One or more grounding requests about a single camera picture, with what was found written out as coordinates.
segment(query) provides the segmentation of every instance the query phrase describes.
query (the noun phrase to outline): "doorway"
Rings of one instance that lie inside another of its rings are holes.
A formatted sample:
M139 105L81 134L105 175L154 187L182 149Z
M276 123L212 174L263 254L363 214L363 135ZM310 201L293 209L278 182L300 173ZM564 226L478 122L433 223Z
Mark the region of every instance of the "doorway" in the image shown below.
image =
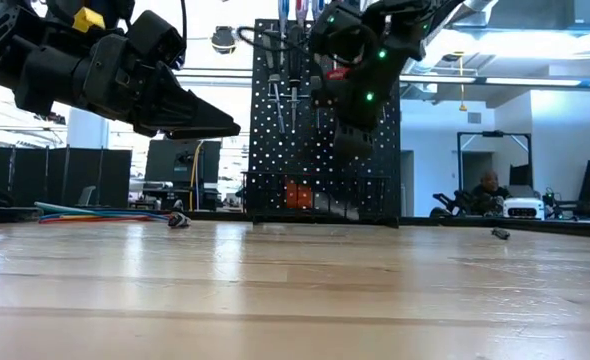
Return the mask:
M462 179L464 190L470 192L479 185L480 179L486 171L493 170L492 152L462 153Z
M415 153L404 150L401 156L401 211L402 216L415 216Z

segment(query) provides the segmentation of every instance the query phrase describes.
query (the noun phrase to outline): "tool holder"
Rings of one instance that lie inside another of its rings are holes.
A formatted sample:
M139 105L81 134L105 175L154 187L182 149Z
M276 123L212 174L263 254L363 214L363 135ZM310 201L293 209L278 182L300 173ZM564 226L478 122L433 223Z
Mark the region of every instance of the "tool holder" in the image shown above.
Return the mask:
M289 21L288 27L293 25L295 22ZM306 23L307 30L311 26L312 22ZM278 27L278 20L256 20L257 33L254 41L262 43L260 32ZM275 102L273 85L268 81L270 72L267 69L266 52L255 48L253 60L249 166L244 194L247 199L246 211L250 214L272 214L271 216L299 214L298 218L301 219L306 218L306 214L312 214L310 209L288 207L285 192L292 189L274 181L277 178L283 181L284 174L288 174L289 179L295 179L296 182L307 180L311 193L330 195L337 201L336 205L347 202L348 207L355 208L360 213L358 222L367 220L366 222L372 223L373 219L380 219L390 225L390 220L396 221L401 211L399 86L392 89L391 101L382 111L378 127L371 133L371 155L340 161L333 151L335 133L339 128L333 111L320 109L318 112L311 106L310 69L313 58L302 59L303 78L297 97L299 104L295 128L290 121L292 108L289 102L288 67L281 69L278 84L281 101L278 105ZM330 71L332 62L328 58L322 58L322 68L324 73ZM279 131L276 105L280 106L284 118L284 134ZM348 183L353 184L350 191L347 191ZM317 220L324 217L323 213L314 213Z

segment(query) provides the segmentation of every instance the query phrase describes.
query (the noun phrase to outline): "pegboard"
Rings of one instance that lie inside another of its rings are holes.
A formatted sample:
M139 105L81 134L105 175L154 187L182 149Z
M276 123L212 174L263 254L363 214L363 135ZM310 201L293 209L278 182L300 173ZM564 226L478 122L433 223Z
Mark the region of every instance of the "pegboard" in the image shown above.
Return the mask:
M255 42L262 42L260 30L279 29L277 20L259 19L255 22ZM274 53L276 61L280 55ZM354 157L340 160L334 155L333 140L337 120L333 111L319 110L319 128L316 111L310 106L310 74L312 59L302 59L302 82L298 94L305 97L297 106L295 127L292 125L291 89L288 84L288 56L280 73L280 104L275 101L274 89L269 84L270 71L267 68L266 52L255 48L253 52L253 85L250 121L249 175L247 176L247 199L262 198L264 201L251 201L249 204L261 207L283 208L285 199L281 184L275 188L274 181L266 177L279 177L281 174L301 174L312 179L315 193L330 194L333 199L342 199L351 193L352 204L359 212L373 212L374 206L381 202L369 202L373 196L385 200L387 215L400 215L400 109L399 86L391 91L390 101L384 107L378 120L378 127L372 132L373 152L368 158ZM324 72L332 69L329 59L322 60ZM276 106L280 106L285 134L280 134ZM385 188L380 189L385 179ZM355 189L363 194L355 194Z

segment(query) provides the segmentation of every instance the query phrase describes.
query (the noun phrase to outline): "wood grain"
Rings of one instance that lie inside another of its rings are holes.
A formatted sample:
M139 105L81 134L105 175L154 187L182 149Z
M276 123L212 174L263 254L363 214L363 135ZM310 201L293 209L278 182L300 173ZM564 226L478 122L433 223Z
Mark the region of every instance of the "wood grain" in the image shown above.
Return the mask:
M590 239L0 227L0 359L590 360Z

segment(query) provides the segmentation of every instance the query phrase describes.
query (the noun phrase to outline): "man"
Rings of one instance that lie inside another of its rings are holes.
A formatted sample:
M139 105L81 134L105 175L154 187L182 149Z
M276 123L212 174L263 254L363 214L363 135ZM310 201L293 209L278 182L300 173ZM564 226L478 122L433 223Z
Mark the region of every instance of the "man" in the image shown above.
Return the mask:
M506 199L511 194L506 188L500 187L497 181L497 173L493 170L488 170L484 173L480 179L480 184L473 189L473 196L476 198L487 198L487 197L501 197Z

